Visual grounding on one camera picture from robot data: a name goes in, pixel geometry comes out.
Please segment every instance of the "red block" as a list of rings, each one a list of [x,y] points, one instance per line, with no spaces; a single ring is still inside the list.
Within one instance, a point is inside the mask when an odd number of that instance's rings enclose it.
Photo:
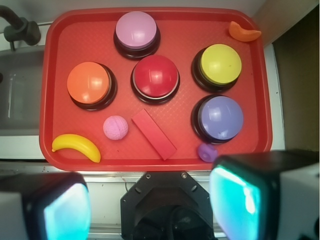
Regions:
[[[140,129],[146,139],[148,139],[163,160],[170,158],[177,151],[176,147],[145,109],[132,117],[132,121]]]

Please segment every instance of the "pink ball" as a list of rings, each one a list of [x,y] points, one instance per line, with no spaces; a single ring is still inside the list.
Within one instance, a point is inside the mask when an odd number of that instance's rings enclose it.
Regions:
[[[110,116],[104,121],[103,131],[108,139],[120,140],[128,133],[128,123],[122,116]]]

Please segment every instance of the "plastic tray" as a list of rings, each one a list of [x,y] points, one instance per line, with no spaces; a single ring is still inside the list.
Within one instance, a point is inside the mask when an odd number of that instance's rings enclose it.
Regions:
[[[117,20],[131,11],[143,11],[155,19],[161,33],[156,54],[171,59],[180,73],[179,90],[164,105],[148,105],[134,95],[130,76],[138,61],[122,57],[114,46]],[[191,63],[198,51],[212,44],[231,46],[242,60],[237,83],[223,94],[239,103],[244,125],[234,139],[216,145],[219,154],[268,151],[272,128],[262,41],[259,38],[245,43],[233,39],[228,33],[230,21],[245,29],[257,29],[241,12],[214,8],[105,8],[75,10],[60,16],[48,31],[44,53],[40,147],[47,161],[66,171],[210,170],[212,165],[197,156],[196,149],[202,141],[191,126],[194,105],[209,93],[196,85]],[[69,72],[85,61],[107,66],[117,79],[117,96],[103,110],[80,109],[69,97]],[[171,158],[162,160],[131,121],[142,109],[148,111],[177,148]],[[128,121],[129,133],[122,140],[109,140],[103,133],[103,123],[112,115]],[[53,139],[66,133],[93,141],[101,152],[101,162],[91,162],[72,149],[52,152]]]

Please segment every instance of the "black bracket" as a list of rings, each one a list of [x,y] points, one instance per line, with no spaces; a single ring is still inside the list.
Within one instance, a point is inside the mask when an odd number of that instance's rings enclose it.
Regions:
[[[146,172],[121,198],[125,240],[214,240],[208,192],[188,173]]]

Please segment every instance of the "sink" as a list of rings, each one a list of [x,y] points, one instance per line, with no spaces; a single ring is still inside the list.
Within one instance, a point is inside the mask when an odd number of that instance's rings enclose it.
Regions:
[[[0,136],[39,135],[44,48],[0,51]]]

